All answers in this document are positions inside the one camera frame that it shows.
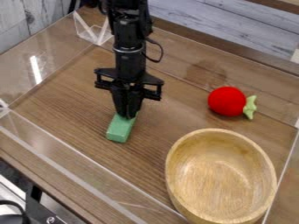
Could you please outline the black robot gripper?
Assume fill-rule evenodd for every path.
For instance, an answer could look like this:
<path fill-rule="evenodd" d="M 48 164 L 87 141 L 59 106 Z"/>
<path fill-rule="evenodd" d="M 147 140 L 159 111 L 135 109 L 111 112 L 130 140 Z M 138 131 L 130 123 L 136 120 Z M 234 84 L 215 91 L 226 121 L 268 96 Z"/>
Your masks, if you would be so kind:
<path fill-rule="evenodd" d="M 116 112 L 124 118 L 135 118 L 143 99 L 162 100 L 164 82 L 146 71 L 146 49 L 114 48 L 116 64 L 96 68 L 95 86 L 112 94 Z"/>

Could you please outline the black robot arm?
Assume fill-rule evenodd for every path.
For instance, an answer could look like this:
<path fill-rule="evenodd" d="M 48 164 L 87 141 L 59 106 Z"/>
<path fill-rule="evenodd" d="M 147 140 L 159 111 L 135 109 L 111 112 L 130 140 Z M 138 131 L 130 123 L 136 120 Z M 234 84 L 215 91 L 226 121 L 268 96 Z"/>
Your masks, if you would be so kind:
<path fill-rule="evenodd" d="M 147 0 L 107 0 L 107 18 L 111 34 L 115 37 L 114 52 L 116 66 L 96 68 L 98 79 L 95 87 L 106 89 L 112 94 L 116 113 L 126 119 L 134 119 L 142 108 L 143 100 L 162 100 L 164 81 L 146 71 L 146 42 L 162 45 L 148 38 L 152 29 L 152 19 Z"/>

